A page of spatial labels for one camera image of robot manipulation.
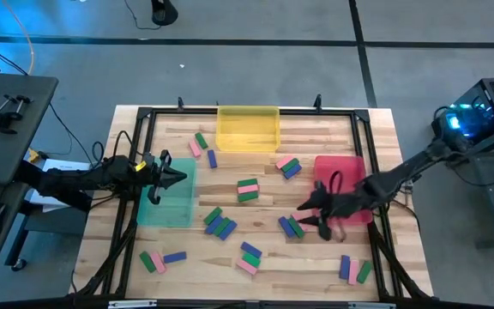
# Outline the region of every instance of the yellow bin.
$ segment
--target yellow bin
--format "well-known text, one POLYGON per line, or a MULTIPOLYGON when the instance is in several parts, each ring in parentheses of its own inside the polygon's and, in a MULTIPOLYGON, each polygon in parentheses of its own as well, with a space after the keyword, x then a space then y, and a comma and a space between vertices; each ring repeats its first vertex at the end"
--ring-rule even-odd
POLYGON ((216 144, 220 151, 275 152, 280 146, 280 108, 220 106, 216 144))

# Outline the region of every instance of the teal bin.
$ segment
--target teal bin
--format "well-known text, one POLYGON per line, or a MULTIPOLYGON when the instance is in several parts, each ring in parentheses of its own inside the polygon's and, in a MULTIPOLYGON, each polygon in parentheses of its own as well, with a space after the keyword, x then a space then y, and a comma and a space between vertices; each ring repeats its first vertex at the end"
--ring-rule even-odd
POLYGON ((136 221, 145 227, 189 227, 193 220, 196 195, 196 160, 191 158, 172 159, 171 167, 186 173, 188 177, 165 190, 160 188, 160 204, 148 199, 148 190, 142 189, 141 204, 136 221))

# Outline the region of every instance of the wooden tabletop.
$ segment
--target wooden tabletop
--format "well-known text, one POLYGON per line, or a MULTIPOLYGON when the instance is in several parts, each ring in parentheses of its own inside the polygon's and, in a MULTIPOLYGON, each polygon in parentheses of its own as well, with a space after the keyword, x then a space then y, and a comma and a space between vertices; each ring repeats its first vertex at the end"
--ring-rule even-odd
MULTIPOLYGON (((117 133, 132 134, 139 106, 117 106, 111 123, 105 155, 111 155, 117 133)), ((389 109, 370 109, 370 121, 382 171, 402 162, 389 109)), ((143 126, 140 148, 146 136, 143 126)), ((366 170, 370 171, 363 126, 359 126, 366 170)), ((173 158, 191 158, 188 142, 200 131, 209 147, 214 143, 216 115, 159 115, 156 118, 152 154, 168 149, 173 158)), ((311 229, 303 239, 288 239, 278 223, 306 200, 312 189, 314 159, 318 155, 355 155, 350 121, 340 116, 281 116, 281 146, 275 154, 222 153, 216 151, 219 167, 210 169, 206 154, 197 161, 196 205, 190 228, 139 227, 130 268, 128 298, 226 299, 226 300, 377 300, 374 271, 363 285, 350 286, 339 279, 340 256, 371 261, 365 226, 347 227, 347 239, 338 244, 320 239, 311 229), (293 155, 303 170, 285 181, 275 162, 293 155), (255 201, 237 202, 237 181, 257 178, 260 196, 255 201), (232 235, 222 241, 204 233, 202 219, 216 206, 238 223, 232 235), (262 262, 255 276, 235 266, 241 258, 240 245, 247 241, 262 251, 262 262), (169 254, 186 251, 186 261, 169 264, 165 274, 149 274, 138 255, 142 251, 169 254)), ((118 154, 127 155, 126 140, 118 154)), ((75 267, 75 284, 82 287, 108 254, 118 200, 104 203, 88 216, 85 234, 75 267)), ((389 220, 398 259, 409 275, 432 294, 425 255, 415 219, 404 209, 394 207, 389 220)), ((120 259, 114 273, 112 291, 121 271, 120 259)), ((389 291, 392 285, 388 266, 384 275, 389 291)))

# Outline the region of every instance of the gray floor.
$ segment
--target gray floor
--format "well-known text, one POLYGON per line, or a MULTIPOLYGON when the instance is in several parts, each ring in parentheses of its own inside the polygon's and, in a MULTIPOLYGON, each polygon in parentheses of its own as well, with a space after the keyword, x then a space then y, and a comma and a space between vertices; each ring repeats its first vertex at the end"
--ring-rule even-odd
MULTIPOLYGON (((357 0, 366 40, 494 42, 494 0, 357 0)), ((99 38, 354 39, 347 0, 175 0, 177 23, 159 31, 134 29, 124 3, 10 1, 32 35, 99 38)), ((147 1, 130 0, 150 26, 147 1)), ((0 5, 0 35, 20 29, 0 5)), ((36 45, 34 74, 60 80, 54 104, 85 144, 105 141, 117 104, 279 104, 367 106, 356 48, 276 46, 36 45)), ((0 52, 29 65, 25 44, 0 52)), ((404 157, 431 138, 437 106, 451 103, 479 78, 494 77, 493 49, 368 49, 379 107, 392 108, 404 157)), ((5 67, 5 72, 12 69, 5 67)), ((62 151, 67 137, 47 113, 35 148, 62 151)), ((68 160, 84 160, 76 145, 68 160)), ((414 202, 435 295, 494 305, 494 250, 474 241, 491 237, 478 188, 434 167, 415 185, 414 202)), ((0 301, 45 298, 68 291, 80 240, 33 234, 19 273, 3 267, 0 301)), ((3 249, 5 254, 9 244, 3 249)))

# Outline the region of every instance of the blue block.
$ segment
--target blue block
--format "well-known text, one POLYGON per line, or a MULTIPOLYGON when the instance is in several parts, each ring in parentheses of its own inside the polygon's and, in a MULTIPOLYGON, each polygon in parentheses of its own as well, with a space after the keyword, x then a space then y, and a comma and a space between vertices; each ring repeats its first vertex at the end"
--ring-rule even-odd
POLYGON ((216 218, 214 218, 213 222, 211 222, 211 224, 209 224, 207 226, 207 228, 205 229, 205 233, 207 233, 209 235, 214 233, 214 230, 216 229, 216 227, 218 227, 223 220, 224 219, 220 215, 217 216, 216 218))
POLYGON ((302 167, 300 166, 300 164, 297 164, 296 166, 294 167, 291 167, 290 170, 288 170, 287 172, 284 173, 285 175, 285 179, 289 179, 291 178, 292 176, 294 176, 296 173, 300 172, 300 170, 302 169, 302 167))
POLYGON ((216 157, 214 156, 214 150, 209 150, 207 152, 207 156, 209 158, 209 165, 211 166, 211 168, 216 168, 216 157))
POLYGON ((230 221, 230 223, 228 223, 228 225, 220 233, 219 235, 220 239, 226 240, 226 238, 228 238, 228 235, 232 233, 233 229, 236 228, 237 225, 238 224, 235 221, 230 221))
POLYGON ((244 242, 243 244, 241 244, 241 250, 243 250, 243 251, 245 251, 247 253, 250 253, 255 258, 261 258, 261 256, 262 256, 262 252, 260 250, 256 249, 252 245, 247 244, 246 242, 244 242))
POLYGON ((163 257, 163 263, 173 263, 186 259, 186 251, 168 254, 163 257))
POLYGON ((350 257, 342 256, 340 258, 340 279, 348 280, 350 276, 350 257))
POLYGON ((283 227, 283 230, 287 234, 287 237, 293 237, 296 235, 295 231, 292 230, 291 224, 285 217, 281 217, 278 221, 280 222, 281 227, 283 227))

